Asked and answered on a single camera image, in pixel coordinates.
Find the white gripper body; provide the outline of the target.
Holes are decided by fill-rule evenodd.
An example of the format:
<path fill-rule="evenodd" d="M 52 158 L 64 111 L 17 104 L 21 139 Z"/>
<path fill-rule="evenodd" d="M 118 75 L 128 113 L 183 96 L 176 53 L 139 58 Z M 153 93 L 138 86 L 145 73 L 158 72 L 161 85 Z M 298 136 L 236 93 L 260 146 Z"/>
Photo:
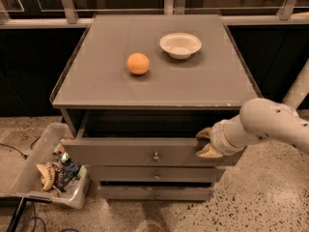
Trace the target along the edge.
<path fill-rule="evenodd" d="M 224 156 L 231 156 L 242 151 L 244 130 L 239 123 L 222 120 L 211 128 L 211 146 Z"/>

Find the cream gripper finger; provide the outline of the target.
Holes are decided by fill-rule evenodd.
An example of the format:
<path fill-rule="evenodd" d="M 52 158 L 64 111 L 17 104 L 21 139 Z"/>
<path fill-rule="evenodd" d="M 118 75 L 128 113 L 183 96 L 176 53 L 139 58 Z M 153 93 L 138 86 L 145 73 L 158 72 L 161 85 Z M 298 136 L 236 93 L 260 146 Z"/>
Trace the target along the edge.
<path fill-rule="evenodd" d="M 198 151 L 196 156 L 204 159 L 218 159 L 223 157 L 223 155 L 216 151 L 210 143 L 206 144 L 202 150 Z"/>
<path fill-rule="evenodd" d="M 211 128 L 204 128 L 200 130 L 195 137 L 198 140 L 205 140 L 205 139 L 210 139 L 211 138 Z"/>

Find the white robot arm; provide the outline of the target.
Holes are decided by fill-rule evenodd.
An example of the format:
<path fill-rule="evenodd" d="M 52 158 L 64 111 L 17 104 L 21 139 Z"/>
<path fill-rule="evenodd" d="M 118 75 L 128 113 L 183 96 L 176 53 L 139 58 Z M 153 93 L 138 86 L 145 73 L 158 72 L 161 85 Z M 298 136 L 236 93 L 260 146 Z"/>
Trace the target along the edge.
<path fill-rule="evenodd" d="M 247 101 L 239 115 L 222 120 L 196 134 L 210 142 L 196 153 L 200 158 L 221 158 L 268 140 L 284 142 L 309 154 L 309 122 L 296 109 L 309 93 L 309 60 L 298 74 L 282 103 L 268 99 Z"/>

